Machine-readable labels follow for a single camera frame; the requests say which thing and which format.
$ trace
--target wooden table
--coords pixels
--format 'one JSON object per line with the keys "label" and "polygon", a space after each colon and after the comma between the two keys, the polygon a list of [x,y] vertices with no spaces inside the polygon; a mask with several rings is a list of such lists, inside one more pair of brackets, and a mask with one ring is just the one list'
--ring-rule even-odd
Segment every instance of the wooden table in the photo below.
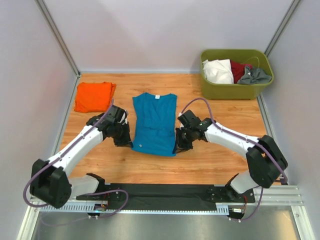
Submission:
{"label": "wooden table", "polygon": [[[135,136],[136,114],[132,97],[144,92],[154,95],[176,94],[176,116],[191,100],[201,97],[198,74],[83,74],[80,82],[116,84],[114,104],[129,112],[131,139]],[[210,100],[214,118],[238,132],[261,137],[266,131],[256,100]],[[99,113],[72,111],[63,136],[66,146],[85,126],[88,119]],[[190,109],[200,118],[209,117],[203,101]],[[194,148],[175,157],[139,153],[126,147],[115,147],[106,139],[92,149],[75,167],[70,177],[94,173],[107,183],[152,184],[225,184],[231,177],[248,169],[247,161],[220,145],[195,141]]]}

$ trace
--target plastic container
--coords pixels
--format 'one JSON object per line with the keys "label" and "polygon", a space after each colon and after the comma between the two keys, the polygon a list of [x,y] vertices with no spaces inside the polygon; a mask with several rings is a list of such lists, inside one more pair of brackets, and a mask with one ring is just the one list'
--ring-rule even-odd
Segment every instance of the plastic container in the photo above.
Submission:
{"label": "plastic container", "polygon": [[[230,59],[241,64],[251,64],[262,68],[266,74],[272,76],[265,84],[216,84],[209,82],[204,75],[203,61]],[[265,87],[274,81],[274,73],[267,56],[255,49],[208,49],[201,54],[201,91],[206,99],[255,99]]]}

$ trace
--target white wall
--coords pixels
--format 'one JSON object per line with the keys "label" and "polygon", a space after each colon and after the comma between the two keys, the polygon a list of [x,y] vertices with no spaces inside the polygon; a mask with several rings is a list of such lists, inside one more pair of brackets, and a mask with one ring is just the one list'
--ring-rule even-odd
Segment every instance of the white wall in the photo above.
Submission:
{"label": "white wall", "polygon": [[81,71],[197,72],[208,48],[265,51],[292,0],[45,0]]}
{"label": "white wall", "polygon": [[320,239],[320,1],[303,0],[269,56],[275,79],[263,92],[276,139]]}
{"label": "white wall", "polygon": [[0,238],[13,240],[32,164],[52,154],[76,77],[34,0],[0,6]]}

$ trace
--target teal t-shirt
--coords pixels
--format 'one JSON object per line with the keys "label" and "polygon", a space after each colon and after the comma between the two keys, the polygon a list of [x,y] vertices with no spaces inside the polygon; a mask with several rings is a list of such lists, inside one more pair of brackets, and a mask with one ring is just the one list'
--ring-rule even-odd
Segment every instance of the teal t-shirt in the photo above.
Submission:
{"label": "teal t-shirt", "polygon": [[177,96],[143,93],[133,97],[136,113],[135,137],[132,150],[173,157]]}

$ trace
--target olive green basket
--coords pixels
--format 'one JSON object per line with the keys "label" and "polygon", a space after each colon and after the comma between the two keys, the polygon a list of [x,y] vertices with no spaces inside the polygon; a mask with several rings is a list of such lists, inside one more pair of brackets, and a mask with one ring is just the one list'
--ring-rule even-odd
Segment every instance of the olive green basket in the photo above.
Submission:
{"label": "olive green basket", "polygon": [[[265,84],[215,84],[209,82],[204,75],[203,61],[230,59],[241,64],[250,64],[262,68],[266,74],[272,76]],[[201,91],[206,99],[255,99],[263,89],[274,81],[274,73],[267,56],[255,49],[208,49],[201,54]]]}

